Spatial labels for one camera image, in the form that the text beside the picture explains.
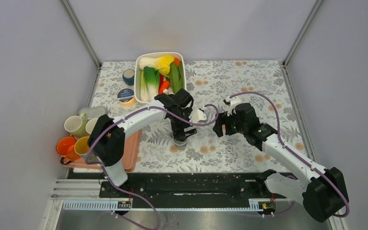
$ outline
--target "white bracket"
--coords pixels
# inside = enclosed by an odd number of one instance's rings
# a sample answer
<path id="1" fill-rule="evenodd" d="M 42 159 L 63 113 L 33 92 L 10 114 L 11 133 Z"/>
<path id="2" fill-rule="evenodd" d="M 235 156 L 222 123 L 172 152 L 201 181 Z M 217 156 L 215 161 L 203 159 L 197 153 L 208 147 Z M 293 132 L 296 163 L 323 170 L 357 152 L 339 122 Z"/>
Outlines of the white bracket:
<path id="1" fill-rule="evenodd" d="M 279 173 L 268 176 L 264 183 L 269 192 L 281 194 L 299 204 L 302 204 L 302 194 L 307 190 L 301 181 L 285 177 Z"/>
<path id="2" fill-rule="evenodd" d="M 232 115 L 232 112 L 235 114 L 236 113 L 234 111 L 235 107 L 239 105 L 240 103 L 242 103 L 239 97 L 232 97 L 232 98 L 228 97 L 227 102 L 230 102 L 228 113 L 227 113 L 228 116 Z"/>
<path id="3" fill-rule="evenodd" d="M 199 121 L 206 121 L 207 115 L 201 109 L 195 109 L 191 112 L 189 118 L 191 122 L 197 123 Z"/>

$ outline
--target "red pepper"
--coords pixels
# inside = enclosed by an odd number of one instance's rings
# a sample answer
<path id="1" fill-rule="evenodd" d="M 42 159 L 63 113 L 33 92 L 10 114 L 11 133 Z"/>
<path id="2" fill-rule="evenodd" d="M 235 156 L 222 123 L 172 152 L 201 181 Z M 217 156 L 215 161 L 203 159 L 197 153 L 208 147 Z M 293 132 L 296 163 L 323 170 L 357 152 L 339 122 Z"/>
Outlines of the red pepper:
<path id="1" fill-rule="evenodd" d="M 160 88 L 161 84 L 163 83 L 163 81 L 164 81 L 164 76 L 162 74 L 160 74 L 159 88 Z"/>

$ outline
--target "red wire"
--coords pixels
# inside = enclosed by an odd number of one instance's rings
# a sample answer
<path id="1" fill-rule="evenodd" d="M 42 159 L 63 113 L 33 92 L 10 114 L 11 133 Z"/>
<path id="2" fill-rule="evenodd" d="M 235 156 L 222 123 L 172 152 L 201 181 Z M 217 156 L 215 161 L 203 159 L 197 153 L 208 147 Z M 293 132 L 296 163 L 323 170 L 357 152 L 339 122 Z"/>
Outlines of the red wire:
<path id="1" fill-rule="evenodd" d="M 272 193 L 272 198 L 270 198 L 270 203 L 273 203 L 276 199 L 276 194 Z"/>
<path id="2" fill-rule="evenodd" d="M 131 192 L 133 192 L 133 188 L 130 189 Z M 130 199 L 132 198 L 132 195 L 129 194 L 129 202 L 130 202 Z"/>

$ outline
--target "white plastic container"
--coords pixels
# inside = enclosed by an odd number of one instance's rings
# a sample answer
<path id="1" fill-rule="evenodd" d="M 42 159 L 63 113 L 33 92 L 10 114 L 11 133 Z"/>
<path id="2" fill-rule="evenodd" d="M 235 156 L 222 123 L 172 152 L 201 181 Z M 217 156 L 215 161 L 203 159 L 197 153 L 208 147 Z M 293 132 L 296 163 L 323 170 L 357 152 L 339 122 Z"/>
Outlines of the white plastic container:
<path id="1" fill-rule="evenodd" d="M 140 74 L 142 72 L 142 70 L 139 68 L 139 59 L 142 57 L 150 57 L 150 58 L 158 58 L 164 55 L 171 55 L 173 57 L 176 57 L 180 60 L 181 64 L 183 65 L 183 71 L 184 73 L 181 73 L 182 76 L 184 77 L 184 89 L 187 90 L 187 77 L 185 76 L 185 67 L 184 67 L 184 59 L 183 56 L 181 56 L 181 54 L 179 53 L 175 53 L 175 52 L 159 52 L 159 53 L 151 53 L 151 54 L 144 54 L 140 57 L 138 57 L 136 59 L 136 66 L 135 66 L 135 79 L 134 79 L 134 89 L 135 89 L 135 99 L 136 101 L 146 104 L 148 102 L 144 102 L 140 99 Z"/>

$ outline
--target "table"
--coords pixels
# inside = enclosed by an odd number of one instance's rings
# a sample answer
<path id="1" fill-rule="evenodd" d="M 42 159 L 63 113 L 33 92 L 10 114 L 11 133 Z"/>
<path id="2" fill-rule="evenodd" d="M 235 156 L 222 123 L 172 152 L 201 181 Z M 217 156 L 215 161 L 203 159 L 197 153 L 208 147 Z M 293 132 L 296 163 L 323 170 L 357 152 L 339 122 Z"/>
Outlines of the table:
<path id="1" fill-rule="evenodd" d="M 223 103 L 227 96 L 244 91 L 261 92 L 275 103 L 279 111 L 284 139 L 306 155 L 278 61 L 224 60 L 184 63 L 187 90 L 195 100 L 194 109 L 212 103 L 222 112 L 228 108 Z M 116 96 L 122 88 L 133 88 L 123 82 L 122 73 L 126 69 L 134 68 L 134 61 L 104 62 L 92 107 L 107 106 L 111 117 L 141 107 L 143 104 L 140 103 L 129 108 L 123 107 Z M 276 128 L 275 113 L 268 102 L 255 95 L 241 97 L 244 102 L 252 103 L 262 122 Z M 208 119 L 215 115 L 212 109 L 207 109 L 206 114 Z M 249 145 L 241 134 L 218 138 L 212 127 L 198 127 L 198 133 L 189 137 L 187 147 L 183 151 L 174 146 L 169 119 L 144 127 L 135 172 L 241 173 L 263 172 L 267 169 L 288 172 L 276 159 Z"/>

